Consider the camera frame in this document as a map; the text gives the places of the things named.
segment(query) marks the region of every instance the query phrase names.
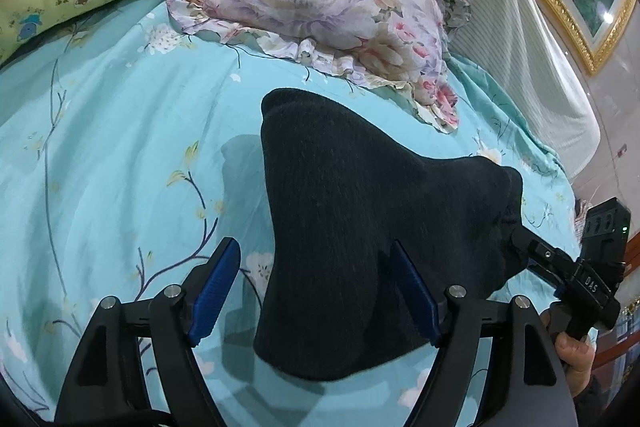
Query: finger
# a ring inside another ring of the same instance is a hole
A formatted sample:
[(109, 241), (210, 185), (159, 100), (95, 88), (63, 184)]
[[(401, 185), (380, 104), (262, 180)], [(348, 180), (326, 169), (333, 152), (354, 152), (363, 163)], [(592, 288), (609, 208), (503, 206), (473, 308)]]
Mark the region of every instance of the finger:
[(551, 313), (549, 312), (549, 310), (544, 310), (540, 314), (540, 320), (545, 325), (545, 328), (549, 327), (549, 322), (551, 322)]
[(596, 352), (591, 344), (572, 339), (568, 334), (560, 333), (556, 338), (558, 356), (568, 363), (574, 371), (588, 373), (591, 371)]

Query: metal screw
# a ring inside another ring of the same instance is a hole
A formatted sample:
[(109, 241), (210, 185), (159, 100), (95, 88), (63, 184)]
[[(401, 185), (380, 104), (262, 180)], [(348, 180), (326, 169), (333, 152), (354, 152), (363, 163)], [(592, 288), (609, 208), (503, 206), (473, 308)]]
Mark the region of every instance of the metal screw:
[(113, 296), (105, 297), (100, 301), (100, 308), (110, 310), (116, 305), (116, 298)]
[(466, 295), (466, 290), (464, 286), (454, 284), (453, 286), (449, 286), (449, 293), (456, 299), (462, 299)]
[(527, 299), (524, 295), (516, 296), (515, 300), (516, 300), (516, 306), (518, 308), (522, 308), (523, 310), (526, 310), (529, 306), (531, 306), (531, 301)]
[(180, 295), (181, 291), (182, 291), (182, 288), (180, 288), (179, 284), (170, 284), (164, 289), (164, 295), (172, 299)]

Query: black cloth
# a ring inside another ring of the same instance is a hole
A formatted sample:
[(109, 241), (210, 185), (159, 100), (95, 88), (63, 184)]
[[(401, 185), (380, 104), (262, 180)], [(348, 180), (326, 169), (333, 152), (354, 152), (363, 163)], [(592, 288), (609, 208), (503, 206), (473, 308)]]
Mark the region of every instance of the black cloth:
[(574, 398), (578, 427), (590, 427), (602, 414), (604, 401), (602, 387), (596, 377), (591, 377), (588, 386)]
[(526, 267), (508, 246), (521, 223), (516, 170), (417, 155), (303, 90), (271, 91), (262, 115), (275, 252), (254, 349), (273, 367), (335, 380), (425, 343), (387, 266), (395, 239), (476, 298)]

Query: light blue bed sheet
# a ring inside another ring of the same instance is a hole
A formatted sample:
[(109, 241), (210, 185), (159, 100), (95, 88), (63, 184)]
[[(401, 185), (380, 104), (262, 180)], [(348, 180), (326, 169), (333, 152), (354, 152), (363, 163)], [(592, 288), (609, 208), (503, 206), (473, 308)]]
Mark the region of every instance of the light blue bed sheet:
[[(532, 139), (513, 103), (474, 64), (450, 62), (461, 123), (446, 135), (415, 120), (386, 90), (189, 40), (168, 24), (164, 0), (125, 0), (57, 30), (0, 72), (0, 368), (43, 418), (53, 417), (100, 298), (149, 298), (181, 282), (228, 235), (241, 245), (244, 273), (196, 349), (227, 424), (403, 425), (433, 363), (431, 346), (331, 383), (286, 377), (254, 355), (259, 307), (249, 281), (264, 291), (252, 268), (274, 248), (260, 101), (276, 87), (336, 100), (421, 155), (483, 153), (515, 167), (524, 179), (524, 223), (578, 254), (574, 196), (558, 158)], [(552, 301), (551, 288), (530, 273), (494, 297), (516, 294), (538, 311)], [(460, 426), (476, 414), (489, 345), (479, 349)], [(152, 403), (164, 409), (152, 349), (142, 360)]]

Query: human hand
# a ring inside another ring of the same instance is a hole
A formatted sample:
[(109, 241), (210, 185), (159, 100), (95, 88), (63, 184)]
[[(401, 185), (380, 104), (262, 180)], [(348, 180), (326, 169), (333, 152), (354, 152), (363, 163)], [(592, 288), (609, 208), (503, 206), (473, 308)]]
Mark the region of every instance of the human hand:
[[(540, 319), (547, 328), (551, 320), (549, 310), (543, 311)], [(582, 341), (577, 341), (562, 331), (556, 337), (556, 353), (560, 360), (564, 360), (569, 365), (565, 370), (566, 381), (569, 384), (571, 396), (575, 398), (587, 388), (591, 380), (591, 366), (596, 350), (588, 335)]]

